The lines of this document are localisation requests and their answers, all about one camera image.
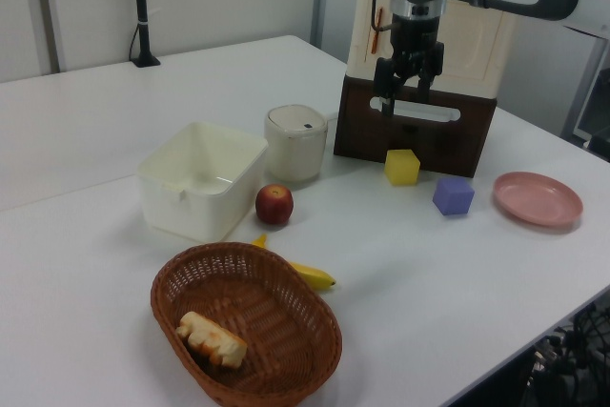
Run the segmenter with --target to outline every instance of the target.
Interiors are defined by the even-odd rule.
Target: black stand
[[[140,55],[132,62],[136,67],[158,66],[161,63],[151,53],[151,42],[149,40],[149,16],[146,8],[146,0],[135,0],[137,5],[138,35],[140,36]]]

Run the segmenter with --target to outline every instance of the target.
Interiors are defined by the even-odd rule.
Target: cup lid
[[[286,105],[269,111],[267,117],[284,132],[308,135],[326,129],[326,118],[305,105]]]

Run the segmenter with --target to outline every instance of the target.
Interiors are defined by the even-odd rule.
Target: yellow cube
[[[383,171],[393,186],[415,185],[419,174],[419,159],[412,150],[389,150]]]

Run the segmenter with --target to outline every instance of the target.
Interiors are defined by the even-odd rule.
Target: bread
[[[241,338],[196,312],[182,316],[176,332],[193,351],[208,357],[214,365],[237,369],[248,349]]]

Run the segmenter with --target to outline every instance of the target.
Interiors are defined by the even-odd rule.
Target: yellow banana
[[[257,240],[253,240],[250,243],[252,243],[253,245],[260,247],[260,248],[267,248],[267,246],[265,245],[266,241],[267,241],[267,235],[262,234]]]
[[[260,248],[267,248],[265,242],[267,241],[267,235],[263,234],[256,240],[253,240],[253,245]],[[290,262],[289,264],[303,277],[303,279],[315,290],[328,290],[336,282],[335,279],[324,271],[320,271],[315,267],[304,266],[303,264],[297,264],[296,262]]]

